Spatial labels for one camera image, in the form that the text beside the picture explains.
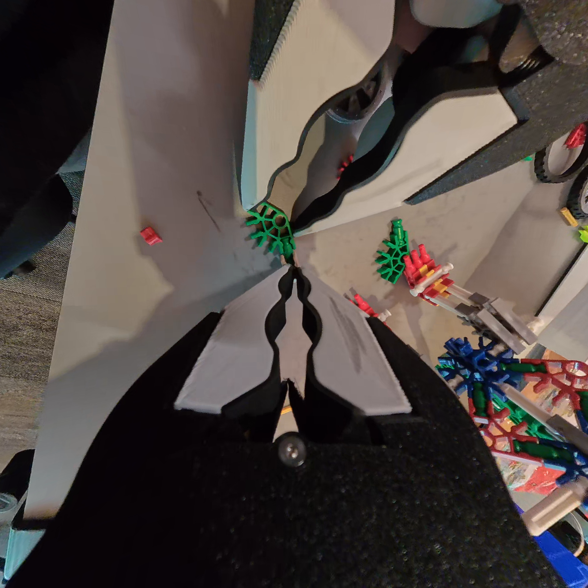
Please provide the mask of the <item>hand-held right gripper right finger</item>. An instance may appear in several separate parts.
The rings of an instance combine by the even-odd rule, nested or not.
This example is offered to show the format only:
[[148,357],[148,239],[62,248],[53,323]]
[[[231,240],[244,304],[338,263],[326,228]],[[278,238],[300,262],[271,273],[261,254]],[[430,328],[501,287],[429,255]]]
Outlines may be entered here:
[[298,268],[302,327],[311,346],[305,395],[314,389],[364,417],[411,414],[411,404],[388,362],[369,316],[324,283]]

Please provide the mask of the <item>colourful toy construction model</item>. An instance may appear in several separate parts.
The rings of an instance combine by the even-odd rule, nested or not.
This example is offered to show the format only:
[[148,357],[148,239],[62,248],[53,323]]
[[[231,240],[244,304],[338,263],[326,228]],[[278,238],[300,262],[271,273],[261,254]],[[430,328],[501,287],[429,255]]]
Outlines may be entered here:
[[[410,294],[453,312],[479,335],[476,346],[466,337],[445,342],[436,369],[452,390],[467,396],[485,444],[487,437],[542,437],[587,454],[587,364],[519,358],[537,337],[508,303],[457,286],[449,275],[453,265],[437,264],[423,244],[404,260]],[[581,505],[587,505],[587,478],[555,489],[523,521],[538,536]]]

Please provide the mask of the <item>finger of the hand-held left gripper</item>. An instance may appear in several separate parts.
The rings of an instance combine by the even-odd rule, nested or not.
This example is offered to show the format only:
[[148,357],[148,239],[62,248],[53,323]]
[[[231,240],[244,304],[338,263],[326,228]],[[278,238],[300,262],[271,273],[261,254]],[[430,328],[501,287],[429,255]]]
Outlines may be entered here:
[[391,162],[343,196],[325,219],[295,229],[307,235],[402,206],[409,196],[488,145],[518,119],[498,89],[440,99],[418,114]]
[[249,81],[241,204],[268,199],[299,158],[313,115],[360,85],[393,37],[395,1],[294,1],[259,80]]

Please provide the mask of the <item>blue plastic bin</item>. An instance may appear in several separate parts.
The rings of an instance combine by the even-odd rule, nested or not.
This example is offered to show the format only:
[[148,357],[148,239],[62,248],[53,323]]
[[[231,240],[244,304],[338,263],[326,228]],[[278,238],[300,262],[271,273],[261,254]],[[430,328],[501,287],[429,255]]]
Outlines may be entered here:
[[555,536],[546,531],[535,536],[534,540],[567,587],[587,587],[587,565]]

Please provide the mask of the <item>black toy tire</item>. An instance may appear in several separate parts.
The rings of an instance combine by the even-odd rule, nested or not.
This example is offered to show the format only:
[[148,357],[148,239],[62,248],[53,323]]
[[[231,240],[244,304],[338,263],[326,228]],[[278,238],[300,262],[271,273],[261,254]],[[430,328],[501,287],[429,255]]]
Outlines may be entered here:
[[573,180],[587,166],[587,133],[581,148],[570,150],[564,146],[572,130],[536,152],[534,173],[541,183],[557,184]]
[[576,220],[587,220],[587,170],[573,181],[567,196],[566,208]]

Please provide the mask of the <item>green fan-shaped connector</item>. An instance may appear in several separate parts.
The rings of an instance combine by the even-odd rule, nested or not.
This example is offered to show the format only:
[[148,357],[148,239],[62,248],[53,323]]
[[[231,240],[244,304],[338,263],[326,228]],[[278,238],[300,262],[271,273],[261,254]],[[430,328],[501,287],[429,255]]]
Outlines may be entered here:
[[392,220],[389,237],[382,244],[386,250],[377,251],[377,273],[385,281],[396,284],[405,271],[405,256],[409,254],[408,232],[400,218]]
[[247,211],[245,224],[251,228],[250,238],[257,246],[284,257],[286,263],[294,264],[295,237],[289,218],[284,211],[269,202],[263,202]]

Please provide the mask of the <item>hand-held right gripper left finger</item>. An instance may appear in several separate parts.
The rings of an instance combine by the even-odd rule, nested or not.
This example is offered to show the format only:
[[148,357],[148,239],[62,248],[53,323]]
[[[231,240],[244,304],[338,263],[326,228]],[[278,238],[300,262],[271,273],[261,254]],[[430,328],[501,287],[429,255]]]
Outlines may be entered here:
[[265,382],[275,352],[266,331],[269,313],[282,300],[282,267],[231,301],[175,401],[176,410],[219,415],[222,408]]

